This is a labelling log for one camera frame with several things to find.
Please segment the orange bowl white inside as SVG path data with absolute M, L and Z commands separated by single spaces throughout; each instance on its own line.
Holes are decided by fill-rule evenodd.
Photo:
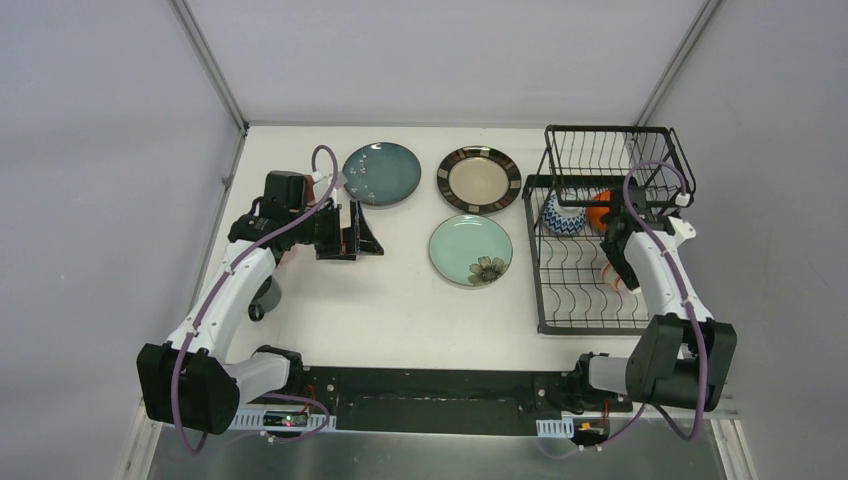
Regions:
M 603 217 L 610 211 L 610 199 L 611 191 L 604 190 L 592 197 L 593 201 L 603 202 L 603 205 L 589 206 L 587 208 L 587 219 L 590 225 L 601 234 L 605 233 L 607 230 L 607 224 L 603 220 Z

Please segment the orange floral pattern bowl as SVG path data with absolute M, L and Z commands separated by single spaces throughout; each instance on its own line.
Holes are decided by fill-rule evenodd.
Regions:
M 613 265 L 609 262 L 607 262 L 601 269 L 601 279 L 614 291 L 620 292 L 621 289 L 627 289 L 626 284 L 622 280 L 621 276 L 618 274 Z

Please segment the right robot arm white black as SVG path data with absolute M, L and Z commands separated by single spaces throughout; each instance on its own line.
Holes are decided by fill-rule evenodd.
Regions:
M 719 404 L 737 345 L 694 291 L 678 254 L 695 228 L 677 216 L 651 222 L 630 213 L 608 220 L 601 246 L 625 286 L 647 305 L 648 326 L 628 357 L 586 353 L 565 377 L 569 410 L 595 408 L 607 396 L 705 412 Z

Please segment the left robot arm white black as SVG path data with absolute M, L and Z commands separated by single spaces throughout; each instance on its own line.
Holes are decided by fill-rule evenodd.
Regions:
M 319 260 L 383 255 L 360 202 L 349 206 L 351 224 L 343 228 L 341 209 L 332 200 L 302 220 L 297 210 L 258 198 L 232 224 L 216 280 L 163 344 L 146 344 L 138 354 L 150 419 L 219 435 L 242 405 L 268 392 L 286 405 L 303 396 L 300 353 L 263 345 L 238 363 L 226 357 L 240 323 L 260 321 L 280 303 L 273 274 L 293 246 L 313 246 Z

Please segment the black wire dish rack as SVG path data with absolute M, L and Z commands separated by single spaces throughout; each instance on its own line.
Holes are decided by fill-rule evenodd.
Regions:
M 639 335 L 649 323 L 642 295 L 612 290 L 601 279 L 608 262 L 604 235 L 587 219 L 574 236 L 558 236 L 542 221 L 543 204 L 603 205 L 592 197 L 625 182 L 644 187 L 656 206 L 681 211 L 675 199 L 696 182 L 677 133 L 665 127 L 549 125 L 539 164 L 522 190 L 544 335 Z

